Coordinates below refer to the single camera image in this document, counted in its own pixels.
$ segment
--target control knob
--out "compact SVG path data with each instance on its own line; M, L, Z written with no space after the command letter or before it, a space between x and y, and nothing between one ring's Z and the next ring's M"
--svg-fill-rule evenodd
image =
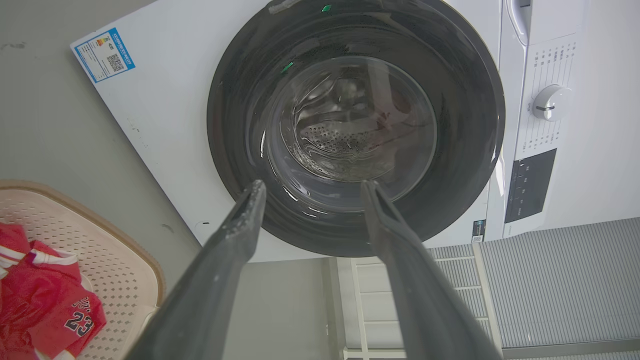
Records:
M560 85L544 88L533 102L533 115L547 121L562 120L571 108L572 93Z

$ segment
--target blue sticker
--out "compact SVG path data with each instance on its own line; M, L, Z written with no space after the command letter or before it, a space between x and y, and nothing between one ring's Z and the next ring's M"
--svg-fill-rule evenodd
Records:
M76 46L75 49L94 83L136 67L116 28Z

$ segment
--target laundry basket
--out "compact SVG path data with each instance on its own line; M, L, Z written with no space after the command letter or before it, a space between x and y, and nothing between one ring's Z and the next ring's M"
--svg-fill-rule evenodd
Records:
M162 301L155 259L94 212L36 183L0 181L0 222L20 224L29 240L77 254L83 286L100 297L107 320L78 359L123 358Z

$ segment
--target washing machine door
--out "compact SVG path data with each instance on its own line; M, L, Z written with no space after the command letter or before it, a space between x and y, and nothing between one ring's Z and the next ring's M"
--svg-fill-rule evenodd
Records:
M274 1L222 56L207 130L232 196L266 183L267 231L371 256L360 181L428 240L487 184L504 98L480 36L440 0Z

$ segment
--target red jersey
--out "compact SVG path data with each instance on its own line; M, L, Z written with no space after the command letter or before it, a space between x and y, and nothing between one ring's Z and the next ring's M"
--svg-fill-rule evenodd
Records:
M0 359L75 359L106 323L77 256L0 223Z

